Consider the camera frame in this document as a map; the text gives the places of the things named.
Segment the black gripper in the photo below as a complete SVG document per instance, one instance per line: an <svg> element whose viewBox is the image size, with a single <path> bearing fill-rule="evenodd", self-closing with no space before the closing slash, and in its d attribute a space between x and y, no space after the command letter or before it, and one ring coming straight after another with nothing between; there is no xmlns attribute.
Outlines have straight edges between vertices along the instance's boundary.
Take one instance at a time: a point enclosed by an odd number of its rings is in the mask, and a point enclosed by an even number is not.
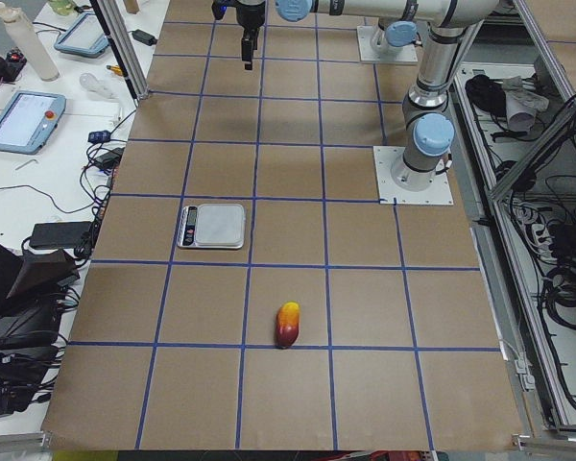
<svg viewBox="0 0 576 461"><path fill-rule="evenodd" d="M252 71L253 55L258 47L259 27L265 23L266 2L258 0L214 0L212 2L214 18L222 20L228 8L235 8L237 22L245 28L241 38L241 59L244 63L244 69Z"/></svg>

